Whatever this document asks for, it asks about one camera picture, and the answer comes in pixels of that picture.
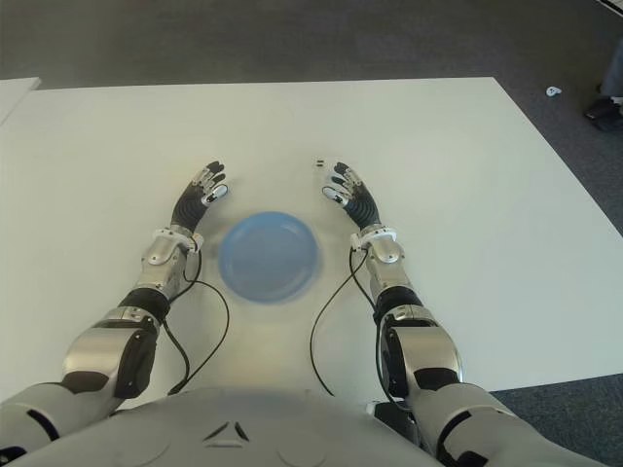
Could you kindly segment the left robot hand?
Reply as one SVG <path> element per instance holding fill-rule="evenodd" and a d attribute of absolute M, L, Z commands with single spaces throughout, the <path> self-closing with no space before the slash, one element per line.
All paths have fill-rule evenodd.
<path fill-rule="evenodd" d="M 193 233 L 210 205 L 228 193 L 225 178 L 225 165 L 219 161 L 200 169 L 175 203 L 170 224 Z"/>

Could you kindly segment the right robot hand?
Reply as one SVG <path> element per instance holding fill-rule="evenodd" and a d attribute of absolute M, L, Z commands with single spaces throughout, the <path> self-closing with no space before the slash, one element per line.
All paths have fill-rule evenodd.
<path fill-rule="evenodd" d="M 350 166 L 343 162 L 336 162 L 330 181 L 330 185 L 322 188 L 322 193 L 339 204 L 360 230 L 381 223 L 379 210 L 372 194 Z"/>

